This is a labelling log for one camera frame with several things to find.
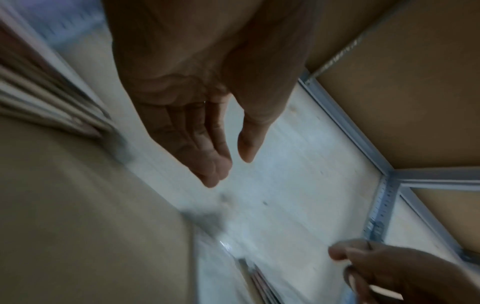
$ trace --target human hand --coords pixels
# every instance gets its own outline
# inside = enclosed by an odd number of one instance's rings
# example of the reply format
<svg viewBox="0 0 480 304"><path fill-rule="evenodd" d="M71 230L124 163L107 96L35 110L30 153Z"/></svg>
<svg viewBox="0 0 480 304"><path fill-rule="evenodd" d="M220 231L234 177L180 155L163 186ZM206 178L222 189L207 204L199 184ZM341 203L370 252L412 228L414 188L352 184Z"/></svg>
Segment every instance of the human hand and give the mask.
<svg viewBox="0 0 480 304"><path fill-rule="evenodd" d="M207 187L228 176L224 115L252 162L309 52L319 0L103 0L120 80L150 136Z"/></svg>
<svg viewBox="0 0 480 304"><path fill-rule="evenodd" d="M328 254L350 260L343 277L358 303L398 303L370 285L400 293L405 304L480 303L479 289L457 265L423 251L354 239L332 245Z"/></svg>

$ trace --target metal frame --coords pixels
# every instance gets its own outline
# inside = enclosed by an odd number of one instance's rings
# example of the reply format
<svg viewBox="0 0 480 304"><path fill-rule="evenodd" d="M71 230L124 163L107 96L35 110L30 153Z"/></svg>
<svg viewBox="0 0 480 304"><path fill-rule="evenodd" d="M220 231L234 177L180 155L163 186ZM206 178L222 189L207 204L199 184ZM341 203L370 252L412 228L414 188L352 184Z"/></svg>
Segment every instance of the metal frame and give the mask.
<svg viewBox="0 0 480 304"><path fill-rule="evenodd" d="M384 241L395 200L400 196L455 254L460 263L480 272L480 253L462 248L412 191L412 188L480 191L480 167L394 170L320 83L312 79L308 71L301 75L298 82L383 174L377 197L363 229L363 236L370 240ZM355 303L355 297L350 289L343 294L341 303Z"/></svg>

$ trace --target brown panel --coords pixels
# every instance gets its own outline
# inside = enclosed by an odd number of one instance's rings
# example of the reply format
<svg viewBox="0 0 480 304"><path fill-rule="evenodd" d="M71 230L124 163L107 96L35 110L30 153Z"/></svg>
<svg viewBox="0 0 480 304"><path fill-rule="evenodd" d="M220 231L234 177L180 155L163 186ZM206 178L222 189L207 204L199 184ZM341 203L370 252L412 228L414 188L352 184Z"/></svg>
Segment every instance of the brown panel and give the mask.
<svg viewBox="0 0 480 304"><path fill-rule="evenodd" d="M414 192L460 245L480 252L480 192L431 189Z"/></svg>
<svg viewBox="0 0 480 304"><path fill-rule="evenodd" d="M398 0L329 0L306 67L312 72L341 50Z"/></svg>
<svg viewBox="0 0 480 304"><path fill-rule="evenodd" d="M395 168L480 165L480 1L419 0L319 78Z"/></svg>

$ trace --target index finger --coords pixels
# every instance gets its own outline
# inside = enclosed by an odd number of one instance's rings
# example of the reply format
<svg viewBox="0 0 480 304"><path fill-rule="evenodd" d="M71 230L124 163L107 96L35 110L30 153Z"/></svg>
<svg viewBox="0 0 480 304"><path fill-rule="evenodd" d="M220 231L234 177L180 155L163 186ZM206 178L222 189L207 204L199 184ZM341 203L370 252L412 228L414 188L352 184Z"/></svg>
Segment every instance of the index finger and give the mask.
<svg viewBox="0 0 480 304"><path fill-rule="evenodd" d="M332 260L341 261L347 259L347 249L355 248L364 251L372 251L385 247L384 244L370 241L364 238L356 238L337 242L328 248L328 255Z"/></svg>

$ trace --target stack of paper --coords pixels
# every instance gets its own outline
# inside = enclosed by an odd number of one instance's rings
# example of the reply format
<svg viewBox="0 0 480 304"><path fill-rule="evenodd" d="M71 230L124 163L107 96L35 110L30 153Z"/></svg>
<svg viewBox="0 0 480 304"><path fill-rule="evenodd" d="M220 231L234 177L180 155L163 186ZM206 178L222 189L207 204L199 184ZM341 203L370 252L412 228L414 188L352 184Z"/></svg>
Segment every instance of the stack of paper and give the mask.
<svg viewBox="0 0 480 304"><path fill-rule="evenodd" d="M5 3L0 41L0 115L90 137L115 129L98 96Z"/></svg>

